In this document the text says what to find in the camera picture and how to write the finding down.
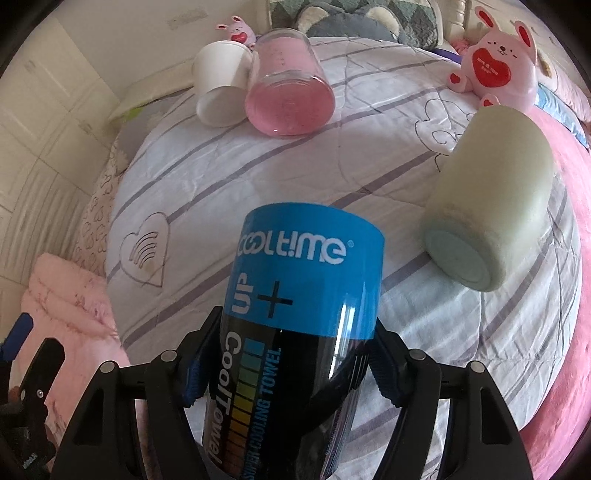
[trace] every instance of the red heart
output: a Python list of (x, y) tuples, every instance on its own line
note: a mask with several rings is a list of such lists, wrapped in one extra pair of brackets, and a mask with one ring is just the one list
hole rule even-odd
[(474, 52), (472, 66), (478, 81), (487, 88), (502, 87), (511, 80), (509, 66), (504, 61), (492, 58), (485, 48), (479, 48)]
[(248, 35), (246, 35), (244, 32), (240, 32), (240, 33), (235, 33), (234, 35), (232, 35), (230, 37), (230, 40), (237, 41), (240, 43), (246, 43), (247, 37), (248, 37)]

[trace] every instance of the glass jar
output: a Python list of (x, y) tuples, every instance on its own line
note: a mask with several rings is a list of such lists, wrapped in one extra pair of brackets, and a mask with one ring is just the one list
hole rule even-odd
[(279, 137), (321, 128), (335, 111), (335, 94), (308, 38), (278, 28), (256, 42), (246, 115), (256, 129)]

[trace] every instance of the screw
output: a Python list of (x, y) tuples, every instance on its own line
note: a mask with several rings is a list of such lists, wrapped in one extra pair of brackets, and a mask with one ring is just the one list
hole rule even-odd
[(413, 360), (422, 361), (427, 358), (427, 354), (418, 348), (412, 348), (408, 354)]
[(100, 366), (100, 371), (104, 374), (111, 373), (115, 369), (114, 362), (105, 362)]
[(484, 365), (479, 361), (472, 362), (470, 364), (470, 368), (472, 369), (473, 372), (476, 372), (477, 374), (484, 373), (484, 370), (485, 370)]
[(163, 362), (173, 362), (177, 357), (177, 352), (175, 352), (174, 350), (166, 350), (164, 352), (162, 352), (162, 354), (160, 355), (160, 359)]

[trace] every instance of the color bar graphic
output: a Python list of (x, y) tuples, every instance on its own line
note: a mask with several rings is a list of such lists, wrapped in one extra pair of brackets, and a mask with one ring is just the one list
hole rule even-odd
[(246, 439), (248, 438), (247, 425), (251, 423), (252, 402), (256, 395), (256, 385), (259, 380), (264, 352), (264, 343), (252, 338), (244, 339), (236, 394), (232, 401), (232, 420), (223, 459), (224, 470), (236, 478), (240, 477), (244, 465)]

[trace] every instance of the gray pillow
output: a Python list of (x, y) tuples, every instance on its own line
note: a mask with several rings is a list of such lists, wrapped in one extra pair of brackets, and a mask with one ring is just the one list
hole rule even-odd
[(400, 35), (404, 35), (400, 22), (387, 7), (365, 7), (347, 13), (325, 2), (305, 7), (295, 28), (308, 37), (361, 37), (400, 42)]

